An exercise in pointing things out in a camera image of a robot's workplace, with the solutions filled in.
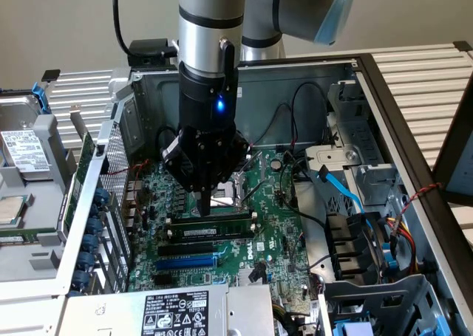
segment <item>motherboard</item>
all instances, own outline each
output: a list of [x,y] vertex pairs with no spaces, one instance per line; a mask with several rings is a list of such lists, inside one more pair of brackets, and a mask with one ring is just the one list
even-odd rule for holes
[[282,204],[282,194],[290,197],[290,170],[281,190],[283,154],[267,150],[256,155],[247,158],[251,162],[240,175],[219,185],[209,217],[198,215],[194,197],[160,163],[143,170],[140,181],[130,182],[129,196],[138,207],[127,209],[132,214],[139,209],[143,218],[135,215],[132,228],[128,291],[267,283],[277,304],[294,312],[310,310],[309,276],[290,261],[294,252],[293,262],[307,265],[304,244],[294,245],[302,233],[300,218]]

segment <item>green circuit board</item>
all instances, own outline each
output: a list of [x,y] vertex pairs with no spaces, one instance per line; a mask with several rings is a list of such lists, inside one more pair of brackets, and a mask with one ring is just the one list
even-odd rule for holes
[[[258,215],[254,236],[247,239],[214,241],[214,250],[220,253],[216,267],[167,271],[171,273],[172,284],[166,286],[156,285],[154,276],[161,273],[156,270],[156,261],[161,258],[157,249],[169,244],[164,223],[168,203],[166,195],[169,191],[177,190],[177,183],[162,167],[159,169],[158,164],[152,166],[141,178],[150,187],[150,192],[145,202],[140,204],[148,207],[154,205],[156,215],[154,219],[149,220],[147,231],[140,231],[141,223],[135,219],[135,231],[131,238],[134,263],[128,291],[224,283],[235,287],[241,285],[245,275],[248,275],[255,264],[264,261],[272,299],[278,304],[284,304],[287,310],[307,313],[310,310],[310,299],[309,296],[302,296],[302,285],[309,286],[308,274],[291,269],[288,256],[288,251],[293,249],[293,244],[302,231],[301,221],[296,214],[276,202],[275,191],[279,190],[280,173],[272,171],[269,165],[275,158],[282,161],[282,154],[272,150],[263,151],[262,156],[245,172],[247,192],[264,181],[249,201],[250,207]],[[264,176],[261,174],[262,160],[265,161],[263,165],[266,167]],[[289,172],[290,170],[287,170],[283,176],[282,190],[285,192],[290,191]],[[172,209],[180,207],[181,215],[189,216],[195,206],[194,198],[186,193],[183,202],[182,193],[180,195],[178,206],[173,206]],[[286,252],[283,249],[283,236],[288,244]],[[307,265],[307,255],[300,244],[296,248],[294,261],[298,266]]]

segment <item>metal grille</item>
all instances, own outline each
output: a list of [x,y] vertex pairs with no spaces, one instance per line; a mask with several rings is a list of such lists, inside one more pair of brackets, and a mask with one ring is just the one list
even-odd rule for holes
[[[128,159],[126,158],[125,146],[121,137],[120,126],[115,123],[109,138],[109,147],[106,152],[110,163],[109,172],[118,172],[129,167]],[[103,188],[108,192],[113,192],[117,195],[118,206],[121,207],[123,196],[126,189],[126,179],[128,171],[120,172],[115,175],[101,175]]]

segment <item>green circuit board with chips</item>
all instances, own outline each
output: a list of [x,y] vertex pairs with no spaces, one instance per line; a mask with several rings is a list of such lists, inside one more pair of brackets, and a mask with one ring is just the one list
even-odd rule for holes
[[[160,247],[170,244],[169,226],[166,224],[168,213],[171,212],[172,216],[187,219],[194,217],[198,219],[199,216],[194,214],[194,198],[180,188],[171,175],[166,173],[163,166],[152,165],[148,171],[143,172],[140,179],[143,187],[147,189],[140,195],[138,201],[142,207],[141,210],[146,209],[148,212],[152,210],[153,214],[148,219],[146,230],[143,229],[140,218],[135,218],[131,237],[134,263],[130,272],[128,291],[224,283],[229,284],[230,287],[247,285],[250,283],[248,276],[251,271],[257,264],[263,263],[266,266],[265,272],[273,301],[285,305],[290,311],[308,312],[310,298],[302,295],[302,286],[309,285],[308,274],[292,268],[289,259],[293,245],[301,234],[302,226],[300,218],[277,199],[280,192],[280,170],[273,171],[270,168],[270,162],[274,159],[282,162],[282,154],[277,154],[273,150],[263,151],[259,159],[255,160],[244,173],[245,193],[263,181],[259,189],[247,201],[249,211],[228,206],[212,209],[212,214],[216,211],[221,214],[230,211],[236,215],[252,216],[251,220],[242,220],[246,223],[242,223],[239,232],[242,232],[241,229],[247,229],[245,224],[248,222],[254,224],[254,231],[250,232],[251,236],[244,238],[241,237],[243,234],[240,234],[237,239],[211,239],[214,266],[210,267],[157,270],[157,261],[168,259],[158,253]],[[290,191],[289,172],[290,170],[287,170],[283,176],[282,190],[284,192]],[[224,199],[218,197],[217,195],[216,201]],[[206,224],[208,223],[195,224],[192,229],[212,230]],[[229,220],[222,229],[235,233],[237,228],[232,227],[231,224],[240,223]],[[307,265],[305,249],[298,244],[295,251],[296,265]]]

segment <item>warning label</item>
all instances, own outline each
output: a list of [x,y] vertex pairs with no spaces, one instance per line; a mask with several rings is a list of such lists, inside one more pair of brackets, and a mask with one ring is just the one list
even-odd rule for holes
[[20,172],[50,170],[41,143],[34,131],[3,131],[1,136]]
[[208,335],[208,291],[148,295],[142,336]]

